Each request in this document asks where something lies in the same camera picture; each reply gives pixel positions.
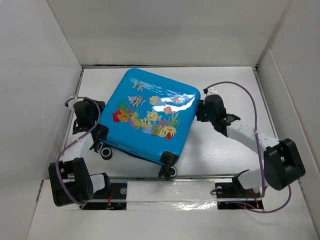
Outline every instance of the white floor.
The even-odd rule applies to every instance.
[[[83,74],[79,96],[108,101],[127,69],[86,69]],[[200,90],[220,81],[235,81],[246,87],[253,95],[258,109],[258,129],[273,135],[272,125],[250,67],[202,67],[202,68],[147,68],[180,82],[193,85]],[[229,113],[236,114],[253,125],[253,108],[242,89],[233,85],[219,85]],[[114,151],[113,158],[104,161],[94,152],[86,162],[90,174],[107,172],[111,177],[155,177],[159,166],[129,157]],[[246,147],[214,131],[209,123],[194,122],[182,156],[176,165],[178,177],[213,176],[238,173],[258,166],[257,155]],[[171,183],[158,186],[155,182],[144,182],[142,187],[129,182],[129,193],[142,193],[145,199],[131,198],[132,205],[124,211],[84,211],[77,206],[55,207],[49,181],[45,181],[30,228],[29,240],[56,239],[317,239],[310,214],[297,182],[291,185],[292,199],[281,211],[272,214],[257,214],[245,210],[177,209],[174,207],[146,207],[151,202],[170,205],[185,198],[172,196]],[[188,188],[188,202],[205,200],[215,203],[209,195],[212,185],[206,182]],[[275,191],[269,188],[263,200],[266,210],[279,207],[286,201],[288,190]]]

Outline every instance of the underwater cartoon print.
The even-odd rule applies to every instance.
[[[145,84],[136,80],[133,82],[132,88],[136,89],[137,92],[150,89],[150,86]],[[127,96],[112,114],[113,121],[126,123],[145,134],[170,140],[176,135],[177,128],[181,122],[179,112],[173,110],[177,108],[174,105],[184,101],[181,95],[174,95],[173,93],[171,91],[165,97],[154,94],[151,97],[138,94]]]

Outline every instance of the suitcase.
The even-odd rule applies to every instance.
[[[103,109],[106,137],[94,151],[109,160],[111,148],[161,165],[158,177],[178,173],[177,163],[196,115],[200,92],[144,70],[128,70]]]

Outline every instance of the striped fish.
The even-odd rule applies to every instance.
[[[173,97],[172,102],[174,104],[179,104],[179,103],[181,103],[181,100],[179,99],[179,96],[175,96],[175,97]]]
[[[146,101],[142,101],[142,98],[142,96],[128,96],[128,100],[134,108],[138,107],[139,104],[142,105]]]

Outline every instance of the tabletop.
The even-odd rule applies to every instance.
[[[79,96],[108,101],[128,69],[85,69]],[[250,67],[146,68],[146,71],[192,85],[199,90],[220,81],[234,81],[253,95],[258,110],[258,130],[274,136],[259,85]],[[237,86],[219,85],[228,113],[254,124],[252,103]],[[90,152],[90,174],[106,172],[112,178],[154,178],[159,166],[114,150],[104,161]],[[55,239],[318,239],[299,183],[291,184],[292,198],[282,210],[257,214],[246,210],[217,210],[210,195],[217,180],[190,182],[180,177],[210,177],[238,173],[259,166],[257,155],[240,143],[215,132],[210,123],[194,121],[179,162],[175,181],[129,180],[127,210],[80,210],[76,205],[56,207],[50,181],[39,195],[28,240]],[[268,188],[266,210],[281,206],[288,189]]]

